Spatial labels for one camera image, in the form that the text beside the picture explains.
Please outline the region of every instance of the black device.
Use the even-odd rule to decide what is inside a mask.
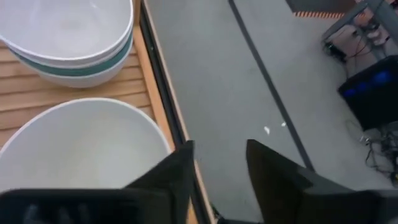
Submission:
[[[388,56],[357,73],[338,92],[363,130],[398,121],[398,56]]]
[[[325,42],[323,47],[324,47],[324,51],[328,55],[336,58],[343,64],[345,64],[347,62],[347,60],[346,60],[347,55],[342,50],[340,50],[336,45],[334,45],[332,42]]]
[[[3,192],[0,223],[185,224],[193,178],[193,143],[189,141],[124,189]]]
[[[249,175],[264,223],[396,223],[397,190],[354,191],[249,140]]]

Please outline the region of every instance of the dark stripe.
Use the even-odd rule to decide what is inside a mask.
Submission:
[[[254,59],[256,60],[257,66],[259,67],[259,69],[262,73],[262,76],[264,77],[264,79],[266,80],[266,82],[268,84],[269,91],[271,92],[272,97],[274,97],[275,103],[278,106],[278,109],[279,109],[280,113],[282,114],[283,119],[286,122],[286,126],[289,129],[290,134],[292,135],[293,141],[298,149],[298,152],[301,155],[301,158],[304,161],[305,166],[308,169],[315,171],[315,169],[313,168],[312,162],[304,148],[304,145],[300,140],[299,134],[297,133],[296,128],[293,125],[292,119],[290,118],[289,114],[287,113],[285,105],[283,104],[282,99],[280,98],[278,91],[276,90],[276,88],[272,82],[272,78],[268,74],[266,66],[262,62],[259,52],[257,51],[257,48],[254,45],[253,40],[251,39],[248,30],[246,29],[246,26],[244,25],[243,19],[238,11],[238,8],[235,5],[234,0],[228,0],[228,1],[229,1],[229,5],[231,6],[231,9],[235,15],[236,21],[238,22],[239,27],[241,28],[241,32],[246,40],[246,43],[248,44],[250,51],[251,51]]]
[[[175,143],[175,147],[178,148],[186,141],[186,139],[182,131],[182,125],[180,119],[178,118],[177,110],[175,109],[175,103],[170,91],[169,83],[167,81],[167,77],[165,76],[162,62],[160,61],[159,49],[156,45],[154,34],[149,24],[149,18],[145,7],[145,1],[141,2],[140,26],[141,26],[142,35],[144,36],[144,41],[146,44],[150,62],[152,64],[152,69],[154,71],[156,84],[159,89],[160,97],[162,99],[162,103],[165,109],[167,121],[169,122],[173,141]],[[195,180],[193,183],[193,192],[191,194],[191,200],[198,223],[201,224],[211,223],[210,216],[206,210],[205,201],[203,200],[203,196],[201,194],[196,173],[195,173]]]
[[[237,220],[227,220],[224,218],[220,218],[217,224],[263,224],[258,222],[247,222],[247,221],[237,221]]]
[[[285,0],[292,12],[345,13],[355,6],[354,0]]]

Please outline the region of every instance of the wooden slat surface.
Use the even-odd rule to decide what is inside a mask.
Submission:
[[[144,37],[142,36],[140,27],[134,27],[133,34],[134,34],[134,40],[138,44],[137,54],[140,58],[140,63],[144,74],[144,80],[148,87],[148,94],[151,102],[153,103],[152,107],[154,109],[154,114],[156,117],[157,124],[165,134],[165,137],[169,142],[170,148],[174,150],[175,145],[173,142],[173,137],[170,132],[169,123],[167,121],[166,114],[164,113],[162,99],[160,98],[160,94],[157,89],[157,83],[154,77],[154,73],[152,71],[152,65],[150,64],[150,60],[145,48]]]
[[[154,119],[135,46],[120,73],[87,89],[58,86],[21,65],[0,42],[0,148],[26,122],[57,104],[86,97],[108,97],[140,108]]]

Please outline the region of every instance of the stacked bowls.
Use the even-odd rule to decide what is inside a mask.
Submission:
[[[42,78],[75,88],[118,74],[132,20],[131,0],[0,0],[0,40]]]

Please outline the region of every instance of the black metal frame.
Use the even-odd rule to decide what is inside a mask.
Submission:
[[[157,87],[159,89],[160,97],[162,99],[162,103],[165,109],[167,121],[169,122],[173,141],[175,143],[176,148],[178,148],[187,140],[183,133],[182,125],[180,119],[178,118],[177,110],[175,109],[175,103],[170,91],[170,86],[167,77],[165,76],[164,67],[160,60],[159,48],[154,39],[154,33],[149,23],[148,13],[146,11],[144,1],[142,1],[141,3],[140,27],[142,35],[144,37],[146,49],[148,51],[148,56],[152,64],[152,69],[154,71],[154,76],[156,79]],[[205,201],[203,199],[203,195],[201,193],[196,174],[195,174],[195,181],[193,183],[193,193],[191,195],[191,200],[198,223],[204,223],[204,224],[211,223],[210,216],[206,211]]]

